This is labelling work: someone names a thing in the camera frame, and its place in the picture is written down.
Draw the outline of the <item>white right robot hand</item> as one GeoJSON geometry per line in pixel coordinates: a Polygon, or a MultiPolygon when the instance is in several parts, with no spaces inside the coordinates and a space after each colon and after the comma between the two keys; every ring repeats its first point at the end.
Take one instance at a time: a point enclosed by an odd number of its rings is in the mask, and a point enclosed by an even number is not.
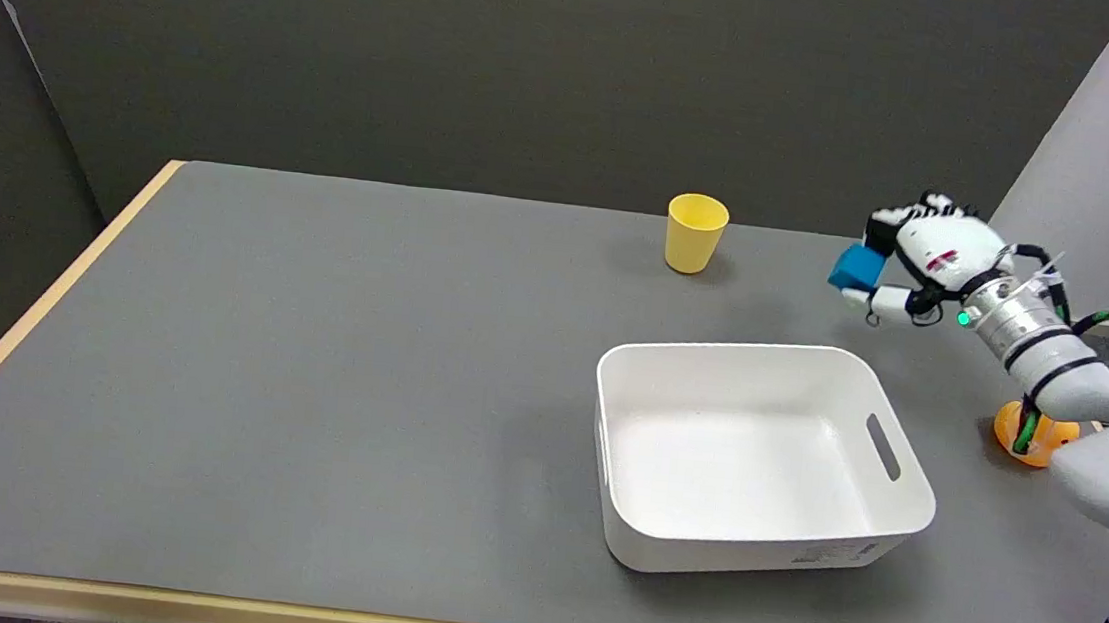
{"type": "Polygon", "coordinates": [[[843,251],[827,282],[871,325],[927,326],[947,302],[1011,275],[1014,263],[1013,246],[975,210],[923,193],[916,203],[872,211],[862,241],[843,251]]]}

